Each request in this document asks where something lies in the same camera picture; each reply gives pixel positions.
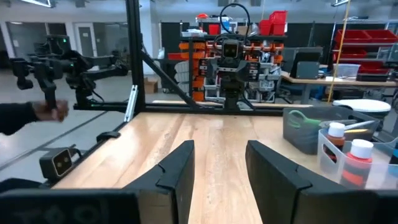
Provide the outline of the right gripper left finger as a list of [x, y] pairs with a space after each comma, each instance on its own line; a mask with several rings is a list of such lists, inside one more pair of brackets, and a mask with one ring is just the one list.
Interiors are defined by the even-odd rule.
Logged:
[[195, 180], [195, 145], [186, 140], [124, 188], [135, 191], [143, 224], [187, 223]]

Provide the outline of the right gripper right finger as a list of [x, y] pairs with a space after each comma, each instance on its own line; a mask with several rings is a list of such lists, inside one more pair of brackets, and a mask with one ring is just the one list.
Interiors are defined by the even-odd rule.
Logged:
[[248, 141], [246, 165], [263, 223], [377, 223], [375, 192], [350, 190], [258, 141]]

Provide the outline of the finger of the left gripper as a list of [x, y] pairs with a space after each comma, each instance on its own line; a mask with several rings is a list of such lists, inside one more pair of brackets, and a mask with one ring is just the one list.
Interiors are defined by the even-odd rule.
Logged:
[[246, 81], [246, 67], [238, 67], [235, 70], [235, 79], [239, 82]]
[[222, 82], [230, 82], [233, 76], [233, 68], [221, 67], [220, 68], [220, 78]]

